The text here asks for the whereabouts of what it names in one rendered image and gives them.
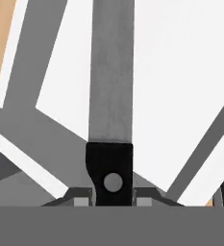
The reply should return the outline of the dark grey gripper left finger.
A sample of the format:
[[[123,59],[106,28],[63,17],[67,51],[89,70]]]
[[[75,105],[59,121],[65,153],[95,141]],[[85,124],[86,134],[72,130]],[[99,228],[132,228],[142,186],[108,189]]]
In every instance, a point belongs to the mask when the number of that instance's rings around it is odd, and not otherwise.
[[[91,207],[92,189],[90,187],[70,187],[63,197],[44,204],[45,207]]]

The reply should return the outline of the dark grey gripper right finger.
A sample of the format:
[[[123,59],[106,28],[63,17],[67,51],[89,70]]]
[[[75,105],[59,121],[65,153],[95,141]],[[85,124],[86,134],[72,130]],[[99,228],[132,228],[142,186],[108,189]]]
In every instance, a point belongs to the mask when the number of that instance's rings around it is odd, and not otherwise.
[[[135,187],[134,193],[136,198],[151,198],[168,206],[181,206],[181,204],[161,196],[160,192],[155,187]]]

